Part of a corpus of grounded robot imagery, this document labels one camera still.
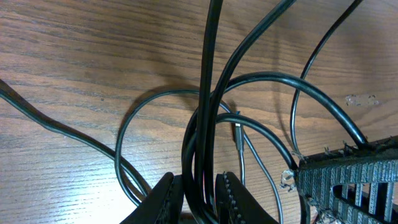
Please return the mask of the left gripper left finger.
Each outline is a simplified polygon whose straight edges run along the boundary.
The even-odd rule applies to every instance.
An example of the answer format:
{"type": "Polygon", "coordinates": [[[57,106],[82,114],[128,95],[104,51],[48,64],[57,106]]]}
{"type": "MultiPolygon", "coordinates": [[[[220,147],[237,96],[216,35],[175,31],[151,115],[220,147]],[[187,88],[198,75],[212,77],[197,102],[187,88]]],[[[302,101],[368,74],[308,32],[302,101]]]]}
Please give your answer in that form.
{"type": "Polygon", "coordinates": [[[181,175],[167,172],[121,224],[178,223],[184,198],[181,175]]]}

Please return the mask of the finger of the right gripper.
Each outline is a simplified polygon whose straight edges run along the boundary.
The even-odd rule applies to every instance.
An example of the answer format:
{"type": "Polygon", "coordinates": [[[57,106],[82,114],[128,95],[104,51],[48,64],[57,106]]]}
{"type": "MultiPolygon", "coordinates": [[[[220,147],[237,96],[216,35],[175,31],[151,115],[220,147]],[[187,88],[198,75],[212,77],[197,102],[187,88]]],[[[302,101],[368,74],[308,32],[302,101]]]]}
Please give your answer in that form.
{"type": "Polygon", "coordinates": [[[296,164],[282,147],[293,172],[300,222],[310,223],[310,208],[340,223],[397,223],[397,137],[374,141],[366,149],[345,145],[296,164]]]}

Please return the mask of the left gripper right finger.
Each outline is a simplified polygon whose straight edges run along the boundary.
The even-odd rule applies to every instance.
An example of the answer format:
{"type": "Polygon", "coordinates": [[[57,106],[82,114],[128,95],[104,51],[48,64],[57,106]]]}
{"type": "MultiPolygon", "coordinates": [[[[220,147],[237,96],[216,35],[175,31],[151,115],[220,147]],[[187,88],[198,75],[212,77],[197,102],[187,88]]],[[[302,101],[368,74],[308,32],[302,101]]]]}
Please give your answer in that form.
{"type": "Polygon", "coordinates": [[[216,176],[215,197],[219,224],[278,224],[233,172],[216,176]]]}

